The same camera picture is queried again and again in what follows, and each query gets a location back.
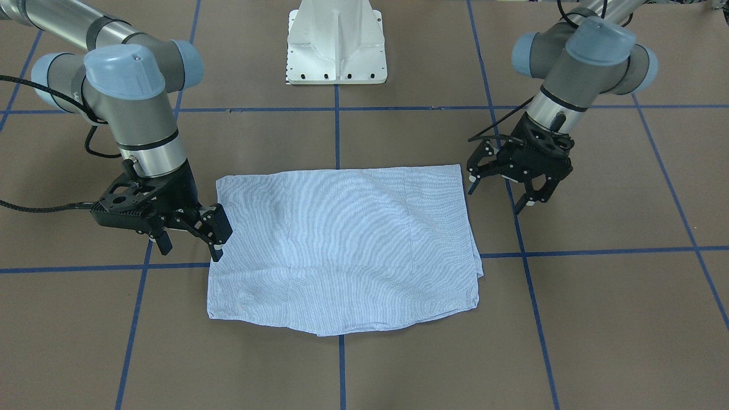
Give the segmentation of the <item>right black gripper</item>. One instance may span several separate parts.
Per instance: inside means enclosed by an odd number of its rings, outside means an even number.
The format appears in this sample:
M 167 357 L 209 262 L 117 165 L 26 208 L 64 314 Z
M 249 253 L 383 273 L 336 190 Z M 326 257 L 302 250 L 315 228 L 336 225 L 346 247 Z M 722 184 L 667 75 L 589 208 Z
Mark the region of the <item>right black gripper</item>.
M 131 160 L 124 160 L 122 166 L 124 174 L 132 179 L 147 178 L 136 173 Z M 189 161 L 185 160 L 182 166 L 169 174 L 152 179 L 153 182 L 161 183 L 153 203 L 162 215 L 146 218 L 146 235 L 156 243 L 159 253 L 167 255 L 173 248 L 166 232 L 166 228 L 169 228 L 187 231 L 201 239 L 207 244 L 211 259 L 216 263 L 221 260 L 224 255 L 222 247 L 234 231 L 221 203 L 214 203 L 211 207 L 202 207 L 199 203 Z

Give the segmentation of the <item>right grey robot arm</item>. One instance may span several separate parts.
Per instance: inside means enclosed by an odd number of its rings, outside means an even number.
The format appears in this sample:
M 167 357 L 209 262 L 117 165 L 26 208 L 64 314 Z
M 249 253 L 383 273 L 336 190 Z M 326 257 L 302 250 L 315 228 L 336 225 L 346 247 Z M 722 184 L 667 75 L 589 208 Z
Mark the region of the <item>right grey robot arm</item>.
M 80 1 L 3 1 L 2 19 L 85 51 L 44 55 L 33 66 L 31 80 L 2 80 L 34 88 L 47 104 L 83 115 L 93 128 L 107 125 L 123 168 L 96 202 L 47 208 L 2 202 L 3 207 L 28 213 L 88 210 L 100 226 L 148 236 L 163 255 L 173 247 L 167 229 L 187 231 L 219 261 L 232 227 L 221 204 L 200 204 L 167 98 L 202 80 L 198 50 L 190 42 L 154 38 Z

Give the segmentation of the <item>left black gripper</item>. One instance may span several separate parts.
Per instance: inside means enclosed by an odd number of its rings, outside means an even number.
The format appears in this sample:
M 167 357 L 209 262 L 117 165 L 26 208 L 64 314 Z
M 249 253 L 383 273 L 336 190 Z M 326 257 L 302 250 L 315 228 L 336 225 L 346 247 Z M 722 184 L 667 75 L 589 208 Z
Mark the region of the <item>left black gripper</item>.
M 493 142 L 502 140 L 498 150 Z M 501 175 L 523 183 L 524 194 L 514 205 L 514 215 L 534 203 L 545 203 L 554 194 L 558 184 L 573 170 L 570 151 L 574 141 L 568 133 L 557 133 L 534 122 L 524 114 L 512 133 L 497 134 L 482 138 L 469 156 L 466 170 L 470 186 L 467 195 L 472 195 L 482 179 Z M 545 183 L 535 189 L 533 180 L 545 176 Z

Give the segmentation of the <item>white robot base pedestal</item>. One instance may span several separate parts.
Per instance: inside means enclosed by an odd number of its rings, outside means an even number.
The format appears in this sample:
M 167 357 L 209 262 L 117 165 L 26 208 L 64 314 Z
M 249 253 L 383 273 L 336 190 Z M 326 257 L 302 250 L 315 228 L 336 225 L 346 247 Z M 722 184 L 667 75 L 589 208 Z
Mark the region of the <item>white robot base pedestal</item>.
M 386 82 L 383 19 L 369 1 L 302 1 L 288 15 L 289 85 Z

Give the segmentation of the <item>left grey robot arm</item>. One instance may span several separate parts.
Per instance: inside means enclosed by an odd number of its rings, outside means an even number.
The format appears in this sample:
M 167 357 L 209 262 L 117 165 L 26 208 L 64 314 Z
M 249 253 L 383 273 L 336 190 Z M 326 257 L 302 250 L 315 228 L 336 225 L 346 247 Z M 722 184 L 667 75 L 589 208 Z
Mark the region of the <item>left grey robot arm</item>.
M 642 91 L 658 74 L 658 58 L 629 31 L 641 1 L 584 1 L 544 32 L 524 34 L 512 50 L 516 72 L 543 81 L 510 134 L 487 130 L 469 160 L 471 194 L 490 176 L 521 183 L 515 214 L 547 202 L 573 171 L 570 132 L 599 95 Z

